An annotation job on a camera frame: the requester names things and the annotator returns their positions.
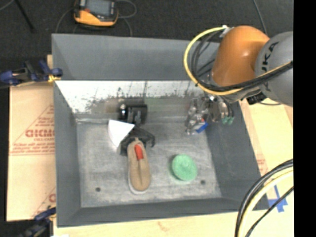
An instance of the cardboard sheet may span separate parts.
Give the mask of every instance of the cardboard sheet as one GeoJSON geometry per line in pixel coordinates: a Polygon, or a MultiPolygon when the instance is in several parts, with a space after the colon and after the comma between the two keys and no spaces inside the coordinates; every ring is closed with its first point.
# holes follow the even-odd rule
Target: cardboard sheet
{"type": "Polygon", "coordinates": [[[7,221],[32,219],[56,203],[53,88],[12,87],[7,221]]]}

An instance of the black object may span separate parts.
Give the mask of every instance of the black object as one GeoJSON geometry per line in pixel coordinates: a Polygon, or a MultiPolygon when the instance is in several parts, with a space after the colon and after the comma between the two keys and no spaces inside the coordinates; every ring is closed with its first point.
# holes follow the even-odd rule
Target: black object
{"type": "Polygon", "coordinates": [[[247,98],[247,101],[248,101],[248,104],[249,104],[249,105],[253,105],[253,104],[262,102],[262,101],[265,100],[266,98],[267,98],[267,97],[266,97],[262,92],[260,92],[260,93],[257,94],[257,95],[254,95],[254,96],[252,96],[252,97],[248,97],[248,98],[247,98]]]}
{"type": "Polygon", "coordinates": [[[140,127],[136,126],[133,130],[127,135],[127,137],[121,142],[121,155],[127,155],[127,147],[128,145],[133,142],[136,138],[138,138],[146,148],[147,142],[151,141],[152,147],[155,145],[155,136],[150,132],[141,129],[140,127]]]}
{"type": "Polygon", "coordinates": [[[29,25],[29,27],[30,27],[30,29],[31,29],[31,33],[36,33],[37,31],[36,31],[35,27],[33,26],[33,24],[31,23],[29,17],[27,16],[27,14],[26,14],[24,8],[22,7],[20,1],[19,1],[19,0],[15,0],[15,2],[16,2],[16,4],[18,5],[18,7],[19,7],[21,13],[23,14],[23,16],[24,16],[26,22],[28,23],[28,25],[29,25]]]}
{"type": "Polygon", "coordinates": [[[87,27],[104,27],[113,25],[118,18],[118,8],[114,0],[76,0],[75,20],[87,27]]]}
{"type": "Polygon", "coordinates": [[[144,103],[137,103],[126,105],[122,104],[119,110],[120,119],[127,123],[135,125],[144,124],[147,117],[147,105],[144,103]]]}

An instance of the orange device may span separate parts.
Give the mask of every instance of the orange device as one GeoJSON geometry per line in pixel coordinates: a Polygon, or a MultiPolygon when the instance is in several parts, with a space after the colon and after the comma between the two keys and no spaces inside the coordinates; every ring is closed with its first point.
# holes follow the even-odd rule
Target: orange device
{"type": "Polygon", "coordinates": [[[103,28],[116,23],[119,11],[114,0],[76,0],[75,20],[88,27],[103,28]]]}

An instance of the black cord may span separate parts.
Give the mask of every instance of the black cord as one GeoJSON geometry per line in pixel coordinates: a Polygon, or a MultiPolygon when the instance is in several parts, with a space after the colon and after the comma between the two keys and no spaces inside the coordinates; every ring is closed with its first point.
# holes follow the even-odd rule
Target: black cord
{"type": "Polygon", "coordinates": [[[230,86],[223,86],[223,87],[218,87],[218,86],[214,86],[212,84],[207,84],[207,83],[204,83],[203,81],[198,80],[197,78],[196,79],[198,81],[198,84],[204,86],[207,89],[219,91],[219,92],[224,92],[224,91],[228,91],[228,90],[232,90],[232,89],[239,89],[239,88],[242,88],[242,89],[254,88],[260,84],[265,83],[267,80],[273,79],[276,76],[278,76],[278,75],[282,74],[283,72],[286,72],[292,68],[293,68],[293,61],[280,66],[279,69],[277,69],[273,72],[270,72],[269,74],[266,74],[266,75],[263,75],[260,77],[256,77],[254,79],[251,79],[251,80],[248,80],[248,81],[245,81],[242,83],[238,83],[238,84],[234,84],[234,85],[230,85],[230,86]]]}
{"type": "Polygon", "coordinates": [[[284,193],[249,229],[245,237],[249,237],[255,227],[260,223],[260,221],[266,217],[283,199],[285,199],[290,193],[294,190],[294,186],[292,186],[286,193],[284,193]]]}
{"type": "Polygon", "coordinates": [[[247,192],[247,194],[245,195],[239,211],[238,211],[238,216],[237,216],[237,220],[236,220],[236,228],[235,228],[235,237],[238,237],[238,232],[239,232],[239,228],[240,228],[240,223],[243,219],[244,216],[244,211],[246,210],[247,206],[249,205],[251,199],[258,193],[259,189],[261,188],[262,185],[264,185],[264,183],[273,175],[275,175],[276,173],[285,170],[287,168],[293,167],[294,165],[294,160],[290,159],[287,160],[286,162],[278,165],[277,167],[275,167],[274,169],[272,169],[271,171],[269,171],[268,173],[266,173],[265,175],[263,175],[247,192]]]}
{"type": "Polygon", "coordinates": [[[197,45],[197,47],[194,49],[194,52],[192,54],[192,60],[191,60],[191,71],[192,74],[195,76],[197,75],[197,73],[201,70],[199,69],[197,71],[197,66],[198,66],[198,59],[200,58],[200,56],[205,52],[205,50],[208,48],[208,46],[211,44],[211,40],[212,38],[214,38],[214,36],[216,36],[217,34],[221,33],[223,30],[219,30],[216,31],[214,33],[212,33],[211,35],[203,38],[199,44],[197,45]],[[202,49],[202,47],[205,45],[205,43],[209,41],[209,43],[206,45],[206,47],[204,49],[202,49]]]}
{"type": "MultiPolygon", "coordinates": [[[[197,73],[200,72],[201,70],[203,70],[205,67],[207,67],[208,65],[210,65],[211,63],[213,63],[215,61],[215,59],[212,59],[208,62],[206,62],[204,65],[202,65],[202,67],[200,67],[198,70],[197,70],[197,73]]],[[[205,70],[204,72],[202,72],[201,74],[197,75],[199,78],[201,76],[203,76],[204,74],[206,74],[207,72],[210,72],[212,68],[208,69],[208,70],[205,70]]]]}

